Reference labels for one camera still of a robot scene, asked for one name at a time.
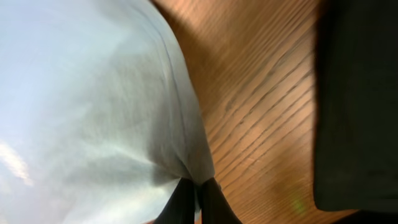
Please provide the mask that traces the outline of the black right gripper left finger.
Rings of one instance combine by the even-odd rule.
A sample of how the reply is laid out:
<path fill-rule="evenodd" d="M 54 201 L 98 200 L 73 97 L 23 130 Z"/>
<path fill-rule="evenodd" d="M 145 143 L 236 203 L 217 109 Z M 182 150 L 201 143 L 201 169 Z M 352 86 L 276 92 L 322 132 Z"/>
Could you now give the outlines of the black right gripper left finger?
<path fill-rule="evenodd" d="M 154 224 L 194 224 L 194 222 L 195 185 L 191 180 L 180 179 Z"/>

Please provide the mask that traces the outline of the light blue t-shirt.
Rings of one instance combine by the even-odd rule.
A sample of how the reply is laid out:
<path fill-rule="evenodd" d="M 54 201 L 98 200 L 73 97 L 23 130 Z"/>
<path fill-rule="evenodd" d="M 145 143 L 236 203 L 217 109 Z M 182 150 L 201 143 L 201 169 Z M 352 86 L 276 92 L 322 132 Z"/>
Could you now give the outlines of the light blue t-shirt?
<path fill-rule="evenodd" d="M 150 1 L 1 1 L 2 223 L 145 223 L 181 178 L 214 174 Z"/>

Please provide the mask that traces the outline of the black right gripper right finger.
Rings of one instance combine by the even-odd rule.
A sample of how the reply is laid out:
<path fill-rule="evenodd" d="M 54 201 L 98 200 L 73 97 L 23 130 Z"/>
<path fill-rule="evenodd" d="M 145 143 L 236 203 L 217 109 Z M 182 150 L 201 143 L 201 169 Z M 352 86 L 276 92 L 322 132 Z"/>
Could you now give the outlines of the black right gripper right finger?
<path fill-rule="evenodd" d="M 198 199 L 202 224 L 242 224 L 214 177 L 200 187 Z"/>

